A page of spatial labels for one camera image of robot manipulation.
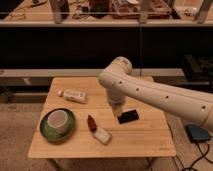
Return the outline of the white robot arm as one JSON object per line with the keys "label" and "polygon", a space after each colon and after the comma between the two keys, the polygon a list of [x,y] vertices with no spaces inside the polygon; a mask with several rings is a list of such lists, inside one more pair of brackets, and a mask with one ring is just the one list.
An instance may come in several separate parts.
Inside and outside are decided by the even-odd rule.
{"label": "white robot arm", "polygon": [[213,132],[213,94],[145,81],[131,72],[131,62],[117,57],[98,76],[115,116],[131,97]]}

